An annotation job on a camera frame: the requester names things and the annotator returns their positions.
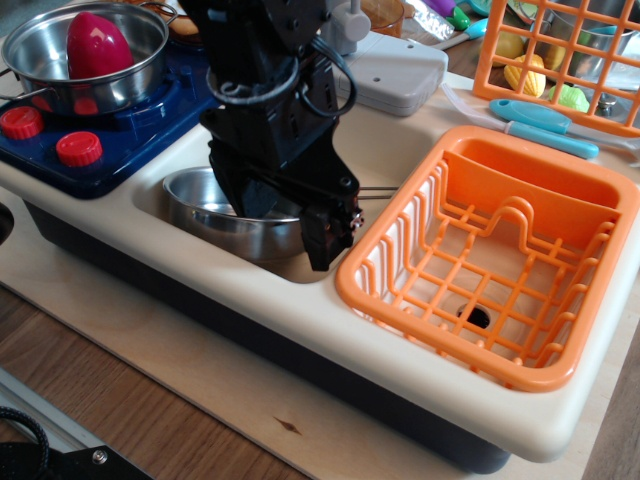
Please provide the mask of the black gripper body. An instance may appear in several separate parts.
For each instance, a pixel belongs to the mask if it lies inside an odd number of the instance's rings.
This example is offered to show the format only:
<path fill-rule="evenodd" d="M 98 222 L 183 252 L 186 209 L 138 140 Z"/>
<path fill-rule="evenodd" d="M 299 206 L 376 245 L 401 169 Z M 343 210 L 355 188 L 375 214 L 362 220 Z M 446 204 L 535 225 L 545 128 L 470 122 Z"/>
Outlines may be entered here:
<path fill-rule="evenodd" d="M 259 142 L 287 156 L 288 167 L 277 177 L 286 196 L 319 204 L 355 199 L 360 212 L 359 182 L 334 148 L 335 117 L 321 118 L 298 104 L 227 106 L 205 110 L 200 122 L 210 132 L 210 142 Z"/>

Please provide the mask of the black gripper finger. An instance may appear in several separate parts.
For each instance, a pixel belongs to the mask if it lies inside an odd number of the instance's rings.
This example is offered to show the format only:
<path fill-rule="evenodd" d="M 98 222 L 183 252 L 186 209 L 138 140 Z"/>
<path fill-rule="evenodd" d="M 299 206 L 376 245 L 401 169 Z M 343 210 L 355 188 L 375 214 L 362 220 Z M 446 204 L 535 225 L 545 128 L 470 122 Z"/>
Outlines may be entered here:
<path fill-rule="evenodd" d="M 295 202 L 283 193 L 277 177 L 289 158 L 259 142 L 210 142 L 209 163 L 238 217 L 266 218 L 272 210 L 295 215 Z"/>
<path fill-rule="evenodd" d="M 313 271 L 328 271 L 331 263 L 353 245 L 356 200 L 336 204 L 310 204 L 301 217 L 304 249 Z"/>

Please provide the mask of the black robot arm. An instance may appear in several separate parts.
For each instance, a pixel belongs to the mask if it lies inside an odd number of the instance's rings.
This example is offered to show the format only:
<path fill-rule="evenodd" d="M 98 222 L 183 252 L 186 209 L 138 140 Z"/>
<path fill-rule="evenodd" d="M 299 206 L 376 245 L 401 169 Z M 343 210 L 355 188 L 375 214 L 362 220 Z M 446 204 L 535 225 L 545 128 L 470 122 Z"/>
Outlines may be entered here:
<path fill-rule="evenodd" d="M 200 116 L 209 161 L 236 214 L 261 218 L 285 198 L 300 209 L 311 267 L 325 271 L 353 244 L 360 184 L 334 148 L 342 115 L 333 70 L 348 68 L 319 31 L 323 1 L 184 1 L 220 103 Z"/>

